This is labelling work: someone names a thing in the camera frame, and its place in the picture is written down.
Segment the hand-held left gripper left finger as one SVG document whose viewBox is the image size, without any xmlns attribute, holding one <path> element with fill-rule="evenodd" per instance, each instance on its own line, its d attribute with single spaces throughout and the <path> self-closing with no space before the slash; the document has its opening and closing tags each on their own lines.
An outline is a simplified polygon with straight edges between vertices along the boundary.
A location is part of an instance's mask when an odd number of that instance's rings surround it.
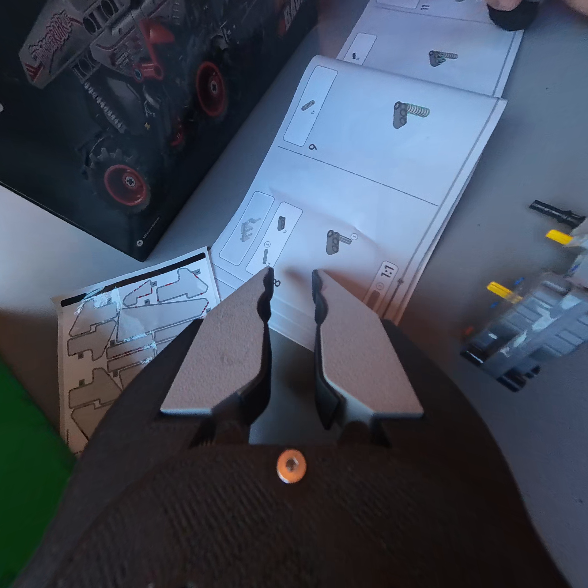
<svg viewBox="0 0 588 588">
<path fill-rule="evenodd" d="M 262 268 L 208 313 L 171 382 L 162 413 L 253 424 L 270 399 L 273 292 L 274 270 Z"/>
</svg>

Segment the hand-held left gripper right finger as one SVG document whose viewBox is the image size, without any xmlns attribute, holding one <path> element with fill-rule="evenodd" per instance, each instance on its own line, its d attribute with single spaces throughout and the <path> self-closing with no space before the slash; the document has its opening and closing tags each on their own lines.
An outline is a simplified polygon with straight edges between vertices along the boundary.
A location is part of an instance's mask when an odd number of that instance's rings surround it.
<svg viewBox="0 0 588 588">
<path fill-rule="evenodd" d="M 382 320 L 324 270 L 312 274 L 315 404 L 325 429 L 419 419 L 424 409 Z"/>
</svg>

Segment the grey lego model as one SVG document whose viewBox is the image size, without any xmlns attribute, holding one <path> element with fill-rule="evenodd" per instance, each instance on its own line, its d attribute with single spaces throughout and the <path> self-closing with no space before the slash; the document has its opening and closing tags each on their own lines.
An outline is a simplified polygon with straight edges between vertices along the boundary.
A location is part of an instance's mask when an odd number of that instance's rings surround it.
<svg viewBox="0 0 588 588">
<path fill-rule="evenodd" d="M 506 296 L 500 311 L 468 338 L 460 356 L 512 392 L 551 358 L 587 342 L 587 288 L 547 272 Z"/>
</svg>

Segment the black lego axle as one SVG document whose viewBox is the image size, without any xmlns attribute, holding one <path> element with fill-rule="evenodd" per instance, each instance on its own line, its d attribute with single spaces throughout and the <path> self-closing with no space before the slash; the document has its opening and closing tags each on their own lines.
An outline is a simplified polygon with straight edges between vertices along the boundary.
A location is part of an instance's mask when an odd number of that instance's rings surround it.
<svg viewBox="0 0 588 588">
<path fill-rule="evenodd" d="M 576 229 L 586 219 L 585 215 L 577 214 L 572 210 L 563 210 L 538 200 L 533 201 L 528 208 L 546 217 L 549 217 L 555 220 L 557 223 L 563 224 L 570 229 Z"/>
</svg>

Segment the white lego instruction booklet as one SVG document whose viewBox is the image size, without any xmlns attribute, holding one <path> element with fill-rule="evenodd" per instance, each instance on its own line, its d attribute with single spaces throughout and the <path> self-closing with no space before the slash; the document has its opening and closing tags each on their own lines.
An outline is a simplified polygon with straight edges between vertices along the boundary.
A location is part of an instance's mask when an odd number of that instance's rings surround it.
<svg viewBox="0 0 588 588">
<path fill-rule="evenodd" d="M 322 269 L 398 324 L 506 107 L 523 28 L 498 21 L 486 1 L 369 1 L 212 246 L 220 298 L 273 268 L 270 328 L 313 349 Z"/>
</svg>

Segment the black lego set box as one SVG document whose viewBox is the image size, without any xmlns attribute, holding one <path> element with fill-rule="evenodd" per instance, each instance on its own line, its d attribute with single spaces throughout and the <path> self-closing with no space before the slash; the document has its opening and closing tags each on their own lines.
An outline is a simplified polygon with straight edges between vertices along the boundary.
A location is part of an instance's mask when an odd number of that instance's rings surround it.
<svg viewBox="0 0 588 588">
<path fill-rule="evenodd" d="M 144 261 L 318 1 L 1 1 L 1 184 Z"/>
</svg>

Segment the person's right hand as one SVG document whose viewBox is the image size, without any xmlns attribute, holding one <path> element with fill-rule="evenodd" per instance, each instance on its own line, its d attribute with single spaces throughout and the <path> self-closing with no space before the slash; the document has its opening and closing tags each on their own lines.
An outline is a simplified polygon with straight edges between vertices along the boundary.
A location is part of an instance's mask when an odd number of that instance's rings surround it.
<svg viewBox="0 0 588 588">
<path fill-rule="evenodd" d="M 512 11 L 522 1 L 485 1 L 487 5 L 499 11 Z M 573 11 L 587 16 L 587 1 L 562 1 L 567 7 Z"/>
</svg>

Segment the white sticker sheet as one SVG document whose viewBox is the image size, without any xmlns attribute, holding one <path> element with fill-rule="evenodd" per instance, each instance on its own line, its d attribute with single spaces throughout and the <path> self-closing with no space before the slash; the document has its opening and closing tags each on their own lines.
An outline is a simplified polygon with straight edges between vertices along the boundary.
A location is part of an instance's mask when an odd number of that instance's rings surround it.
<svg viewBox="0 0 588 588">
<path fill-rule="evenodd" d="M 59 428 L 75 456 L 145 366 L 219 302 L 207 247 L 53 299 Z"/>
</svg>

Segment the green mat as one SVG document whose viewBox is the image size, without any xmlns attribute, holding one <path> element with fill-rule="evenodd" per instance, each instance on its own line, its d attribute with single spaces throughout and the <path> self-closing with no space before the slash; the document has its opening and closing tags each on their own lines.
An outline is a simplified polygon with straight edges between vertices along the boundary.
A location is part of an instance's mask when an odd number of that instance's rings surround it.
<svg viewBox="0 0 588 588">
<path fill-rule="evenodd" d="M 1 587 L 10 587 L 56 514 L 75 457 L 1 362 Z"/>
</svg>

